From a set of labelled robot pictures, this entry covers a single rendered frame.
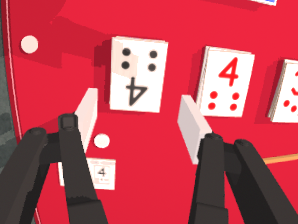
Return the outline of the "blue playing card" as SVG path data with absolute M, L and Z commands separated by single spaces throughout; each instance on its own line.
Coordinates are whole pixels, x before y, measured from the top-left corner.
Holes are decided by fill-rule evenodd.
M 273 6 L 276 6 L 276 2 L 277 2 L 277 0 L 254 0 L 254 1 L 270 4 L 270 5 L 273 5 Z

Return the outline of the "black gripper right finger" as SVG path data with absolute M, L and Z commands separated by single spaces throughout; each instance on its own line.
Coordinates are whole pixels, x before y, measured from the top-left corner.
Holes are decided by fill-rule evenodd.
M 190 95 L 181 96 L 177 122 L 192 163 L 199 165 L 188 224 L 229 224 L 225 174 L 244 224 L 298 224 L 297 212 L 251 142 L 223 142 Z

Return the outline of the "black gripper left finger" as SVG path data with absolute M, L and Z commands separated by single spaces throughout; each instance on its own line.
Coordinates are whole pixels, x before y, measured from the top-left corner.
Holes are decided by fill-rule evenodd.
M 59 132 L 42 127 L 25 132 L 0 173 L 0 224 L 31 224 L 50 164 L 61 161 L 69 223 L 108 224 L 85 154 L 97 119 L 97 93 L 88 88 L 76 111 L 58 116 Z

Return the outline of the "red card cloth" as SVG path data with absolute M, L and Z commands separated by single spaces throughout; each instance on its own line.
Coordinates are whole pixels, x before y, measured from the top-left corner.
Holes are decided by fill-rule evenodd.
M 298 154 L 298 123 L 267 117 L 284 59 L 298 61 L 298 0 L 10 0 L 10 23 L 23 136 L 59 132 L 58 116 L 98 88 L 85 154 L 116 159 L 115 189 L 96 189 L 108 224 L 188 224 L 197 164 L 177 120 L 182 95 L 196 103 L 206 46 L 255 55 L 242 117 L 204 116 L 213 132 L 247 139 L 262 158 Z M 26 36 L 38 41 L 33 53 Z M 159 113 L 110 109 L 116 36 L 169 42 Z
M 14 64 L 13 64 L 11 23 L 10 23 L 10 0 L 1 0 L 1 14 L 2 14 L 2 31 L 3 31 L 3 44 L 4 44 L 7 83 L 8 83 L 13 124 L 15 129 L 17 145 L 18 145 L 18 143 L 23 137 L 23 133 L 22 133 L 22 127 L 21 127 L 21 121 L 20 121 L 16 83 L 15 83 L 15 74 L 14 74 Z M 38 207 L 36 207 L 34 218 L 35 218 L 36 224 L 42 224 Z

